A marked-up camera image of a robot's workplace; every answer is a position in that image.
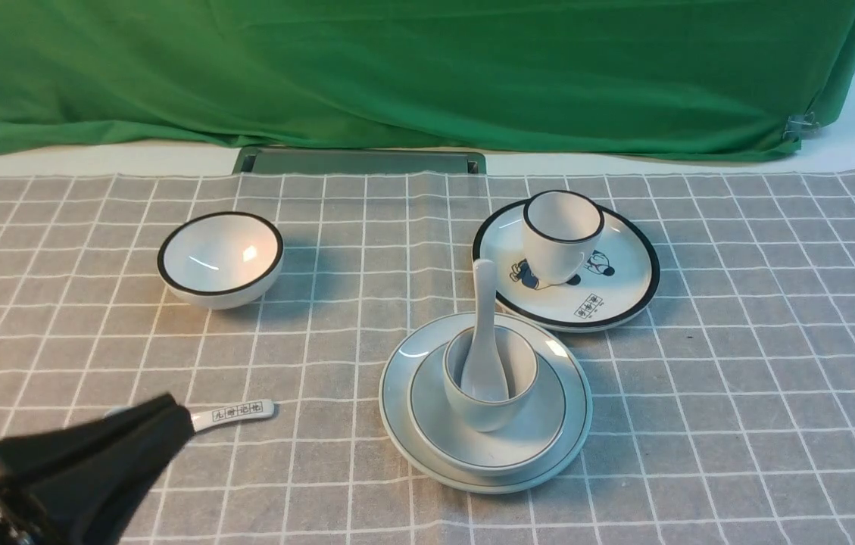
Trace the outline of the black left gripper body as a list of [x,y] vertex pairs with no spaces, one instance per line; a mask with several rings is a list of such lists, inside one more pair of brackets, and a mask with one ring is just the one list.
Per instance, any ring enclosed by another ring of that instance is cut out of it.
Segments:
[[0,544],[117,544],[192,415],[161,394],[58,430],[0,439]]

